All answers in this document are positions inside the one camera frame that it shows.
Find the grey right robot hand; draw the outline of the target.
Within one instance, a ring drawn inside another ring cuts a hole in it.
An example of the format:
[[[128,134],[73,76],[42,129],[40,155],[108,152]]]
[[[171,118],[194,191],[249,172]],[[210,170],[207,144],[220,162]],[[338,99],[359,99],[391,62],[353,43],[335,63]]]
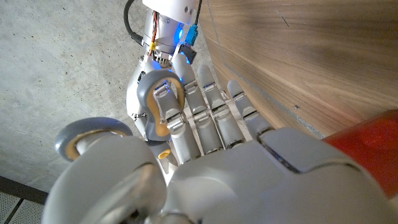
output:
[[[141,93],[137,89],[141,79],[150,71],[171,71],[172,59],[180,42],[184,23],[175,16],[167,16],[148,9],[144,35],[141,36],[132,31],[128,9],[125,9],[124,24],[132,39],[144,48],[144,55],[140,57],[139,64],[127,86],[127,113],[146,140],[168,141],[170,133],[166,125],[160,122],[160,114],[153,115],[146,111],[146,107],[140,104]]]

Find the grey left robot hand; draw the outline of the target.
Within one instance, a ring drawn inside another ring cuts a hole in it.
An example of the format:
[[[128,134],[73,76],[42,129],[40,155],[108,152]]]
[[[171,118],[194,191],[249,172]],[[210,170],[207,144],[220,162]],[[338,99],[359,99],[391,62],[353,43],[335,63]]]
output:
[[[139,83],[140,104],[170,133],[135,137],[122,122],[64,127],[70,162],[47,198],[44,223],[396,223],[397,208],[356,160],[292,128],[273,128],[243,89],[228,90],[242,134],[210,69],[174,55],[171,71]]]

